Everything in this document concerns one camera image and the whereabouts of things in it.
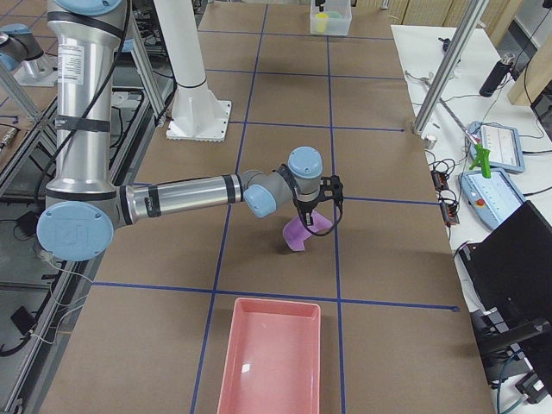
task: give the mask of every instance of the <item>cardboard table surface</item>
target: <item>cardboard table surface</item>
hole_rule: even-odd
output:
[[[259,220],[245,204],[118,230],[42,413],[216,412],[238,297],[321,305],[322,413],[492,412],[387,16],[356,10],[341,39],[308,21],[210,4],[199,35],[210,88],[233,101],[226,140],[158,129],[136,181],[270,172],[309,145],[344,182],[338,230],[294,254],[292,206]]]

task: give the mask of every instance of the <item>purple plastic piece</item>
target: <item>purple plastic piece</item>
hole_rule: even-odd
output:
[[[315,233],[329,229],[332,226],[330,220],[316,211],[312,211],[312,222],[313,224],[309,226],[309,229]],[[303,252],[304,241],[312,236],[311,233],[303,227],[301,219],[298,216],[284,226],[282,234],[284,235],[285,242],[294,252]]]

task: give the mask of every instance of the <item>white pillar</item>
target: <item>white pillar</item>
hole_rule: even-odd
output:
[[[223,141],[231,102],[209,90],[190,0],[154,0],[178,89],[166,137]]]

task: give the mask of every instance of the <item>robot label sticker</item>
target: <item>robot label sticker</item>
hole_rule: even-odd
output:
[[[85,81],[85,48],[60,45],[58,49],[58,82],[82,85]]]

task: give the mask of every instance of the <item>pink tray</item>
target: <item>pink tray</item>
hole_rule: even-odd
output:
[[[318,414],[320,307],[238,298],[218,414]]]

